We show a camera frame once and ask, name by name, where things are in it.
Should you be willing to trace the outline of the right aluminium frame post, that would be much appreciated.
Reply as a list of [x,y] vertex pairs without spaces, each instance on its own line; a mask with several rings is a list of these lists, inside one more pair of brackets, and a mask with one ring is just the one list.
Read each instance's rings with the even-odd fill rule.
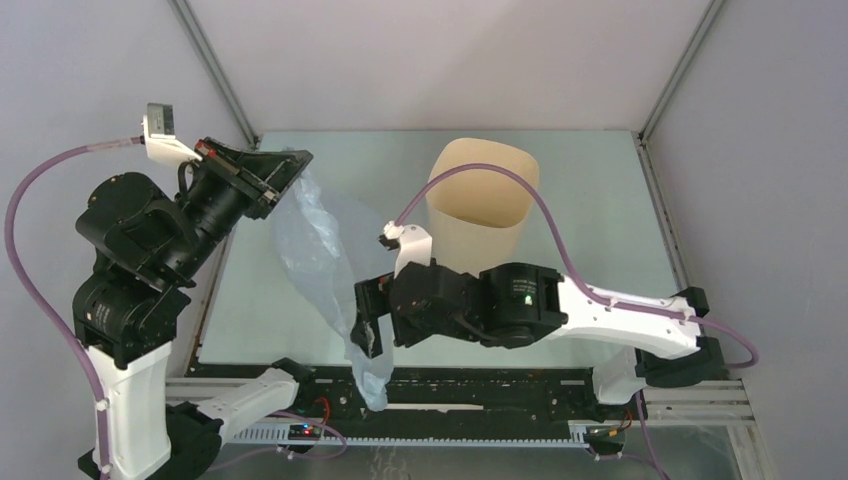
[[654,135],[664,114],[673,102],[677,91],[683,84],[687,74],[693,67],[702,47],[706,43],[715,25],[726,9],[726,0],[711,0],[702,13],[693,33],[687,41],[683,52],[672,69],[672,72],[660,92],[654,106],[645,120],[638,138],[642,144],[647,144]]

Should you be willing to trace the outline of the left aluminium frame post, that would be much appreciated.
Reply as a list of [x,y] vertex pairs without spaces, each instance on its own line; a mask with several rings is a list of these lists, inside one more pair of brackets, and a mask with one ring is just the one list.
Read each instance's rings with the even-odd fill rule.
[[191,3],[186,0],[169,0],[168,4],[177,22],[184,30],[188,42],[207,73],[212,86],[224,103],[230,118],[238,127],[247,146],[256,149],[259,145],[260,136],[248,119],[246,110]]

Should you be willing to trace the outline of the aluminium frame post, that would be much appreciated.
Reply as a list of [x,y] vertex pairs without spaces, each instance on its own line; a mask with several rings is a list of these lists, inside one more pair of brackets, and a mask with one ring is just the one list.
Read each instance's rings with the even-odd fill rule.
[[672,69],[672,72],[660,92],[654,106],[645,120],[638,138],[642,144],[647,144],[654,135],[664,114],[673,102],[677,91],[683,84],[687,74],[693,67],[702,47],[706,43],[715,25],[726,9],[726,0],[711,0],[702,13],[693,33],[687,41],[683,52]]
[[191,3],[186,0],[169,0],[168,4],[177,22],[184,30],[188,42],[207,73],[212,86],[224,103],[230,118],[238,127],[247,146],[256,149],[259,145],[260,136],[248,119],[246,110]]

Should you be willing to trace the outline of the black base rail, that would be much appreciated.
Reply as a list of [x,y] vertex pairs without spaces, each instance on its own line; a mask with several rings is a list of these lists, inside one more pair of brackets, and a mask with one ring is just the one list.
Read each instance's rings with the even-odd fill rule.
[[587,369],[396,368],[388,405],[369,410],[350,368],[315,366],[297,405],[330,405],[344,436],[423,439],[561,439],[576,423],[636,419],[634,400],[601,405]]

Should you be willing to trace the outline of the beige plastic trash bin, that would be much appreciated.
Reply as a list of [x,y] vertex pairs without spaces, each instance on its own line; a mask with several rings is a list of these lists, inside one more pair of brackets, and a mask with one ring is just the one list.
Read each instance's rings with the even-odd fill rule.
[[[448,143],[430,178],[471,163],[502,167],[533,188],[539,184],[536,159],[503,143],[459,138]],[[489,170],[454,174],[426,194],[427,231],[433,237],[437,262],[459,273],[479,272],[507,262],[524,230],[535,201],[512,178]]]

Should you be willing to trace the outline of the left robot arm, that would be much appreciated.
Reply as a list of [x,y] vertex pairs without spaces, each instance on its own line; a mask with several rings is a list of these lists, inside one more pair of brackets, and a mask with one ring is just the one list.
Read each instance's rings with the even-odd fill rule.
[[247,152],[212,138],[146,148],[176,168],[177,193],[120,174],[94,190],[75,224],[96,258],[73,299],[74,328],[103,386],[107,420],[79,466],[112,479],[196,479],[255,422],[315,406],[310,370],[288,358],[218,397],[166,401],[167,361],[196,273],[240,220],[269,216],[312,155]]

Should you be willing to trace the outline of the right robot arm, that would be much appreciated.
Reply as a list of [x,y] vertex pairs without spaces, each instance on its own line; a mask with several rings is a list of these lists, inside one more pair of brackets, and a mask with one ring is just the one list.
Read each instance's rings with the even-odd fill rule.
[[581,392],[585,411],[606,418],[645,387],[683,388],[716,375],[724,356],[701,332],[704,292],[687,288],[666,299],[582,291],[557,270],[507,263],[478,276],[436,262],[411,262],[354,287],[349,335],[367,358],[383,354],[379,320],[389,316],[393,343],[409,348],[433,336],[517,349],[543,340],[578,338],[624,346],[592,369]]

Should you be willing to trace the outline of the translucent blue trash bag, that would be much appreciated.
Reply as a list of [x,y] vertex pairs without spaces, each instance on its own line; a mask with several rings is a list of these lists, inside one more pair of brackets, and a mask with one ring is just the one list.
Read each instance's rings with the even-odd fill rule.
[[271,224],[285,274],[341,340],[339,350],[351,365],[365,405],[384,410],[393,358],[370,359],[350,338],[357,316],[354,285],[394,267],[377,241],[383,220],[359,200],[326,188],[305,169],[275,207]]

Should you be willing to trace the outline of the small circuit board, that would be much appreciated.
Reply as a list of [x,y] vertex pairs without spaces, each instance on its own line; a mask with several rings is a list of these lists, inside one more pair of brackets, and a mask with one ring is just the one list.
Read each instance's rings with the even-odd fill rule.
[[287,433],[290,441],[318,441],[322,438],[323,431],[307,424],[291,424]]

